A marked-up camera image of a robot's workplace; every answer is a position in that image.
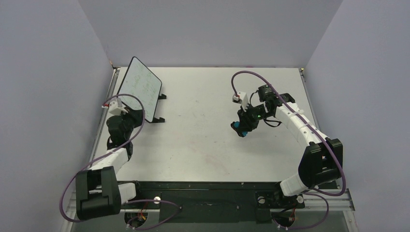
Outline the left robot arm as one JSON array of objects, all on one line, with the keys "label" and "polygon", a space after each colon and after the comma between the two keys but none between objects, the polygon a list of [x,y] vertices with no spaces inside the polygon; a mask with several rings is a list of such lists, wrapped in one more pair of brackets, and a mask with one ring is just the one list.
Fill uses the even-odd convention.
[{"label": "left robot arm", "polygon": [[75,176],[76,214],[80,221],[116,215],[124,202],[133,208],[144,202],[144,194],[132,184],[119,187],[116,174],[131,159],[133,130],[144,121],[142,110],[129,109],[107,119],[109,156]]}]

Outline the black framed small whiteboard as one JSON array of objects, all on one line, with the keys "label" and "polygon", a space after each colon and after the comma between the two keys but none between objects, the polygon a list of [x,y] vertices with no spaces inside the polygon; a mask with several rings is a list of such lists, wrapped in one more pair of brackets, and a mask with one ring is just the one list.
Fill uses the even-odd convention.
[{"label": "black framed small whiteboard", "polygon": [[162,81],[137,57],[132,57],[117,94],[121,101],[133,110],[145,110],[149,123],[164,122],[155,112],[161,95]]}]

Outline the blue whiteboard eraser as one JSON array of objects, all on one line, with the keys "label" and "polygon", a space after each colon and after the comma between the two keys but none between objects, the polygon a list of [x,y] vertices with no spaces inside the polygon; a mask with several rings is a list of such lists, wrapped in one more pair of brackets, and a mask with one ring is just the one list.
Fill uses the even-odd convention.
[{"label": "blue whiteboard eraser", "polygon": [[240,121],[231,123],[231,128],[237,133],[239,137],[246,137],[249,132],[249,128],[246,124],[241,124]]}]

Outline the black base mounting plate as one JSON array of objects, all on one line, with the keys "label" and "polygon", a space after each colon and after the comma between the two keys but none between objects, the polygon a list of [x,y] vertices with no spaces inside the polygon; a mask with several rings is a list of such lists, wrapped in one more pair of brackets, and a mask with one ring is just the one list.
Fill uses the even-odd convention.
[{"label": "black base mounting plate", "polygon": [[117,215],[127,210],[126,223],[147,228],[148,213],[158,210],[160,222],[236,223],[255,221],[283,225],[287,215],[305,207],[305,193],[285,196],[278,182],[97,181],[77,184],[80,220]]}]

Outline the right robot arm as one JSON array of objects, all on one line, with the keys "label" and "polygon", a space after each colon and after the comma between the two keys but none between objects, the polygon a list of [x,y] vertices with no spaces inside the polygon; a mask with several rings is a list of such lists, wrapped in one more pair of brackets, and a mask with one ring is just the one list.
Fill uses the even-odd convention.
[{"label": "right robot arm", "polygon": [[283,93],[276,95],[268,85],[257,89],[260,104],[252,106],[245,92],[232,96],[240,104],[239,120],[231,127],[240,137],[258,127],[261,120],[274,117],[284,125],[304,149],[297,172],[280,182],[280,189],[273,192],[273,201],[286,206],[292,196],[316,185],[331,182],[342,177],[340,167],[343,160],[343,145],[339,139],[330,139],[320,132],[300,110],[294,98]]}]

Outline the aluminium frame rail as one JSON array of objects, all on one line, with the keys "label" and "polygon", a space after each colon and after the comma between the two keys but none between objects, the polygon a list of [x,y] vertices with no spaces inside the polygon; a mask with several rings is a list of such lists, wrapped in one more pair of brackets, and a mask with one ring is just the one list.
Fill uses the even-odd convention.
[{"label": "aluminium frame rail", "polygon": [[81,167],[91,161],[95,154],[94,144],[101,134],[101,119],[105,115],[102,104],[113,94],[120,70],[121,67],[111,65],[89,70],[88,76],[92,78],[92,83],[85,97],[88,137],[85,147],[86,156],[82,159]]}]

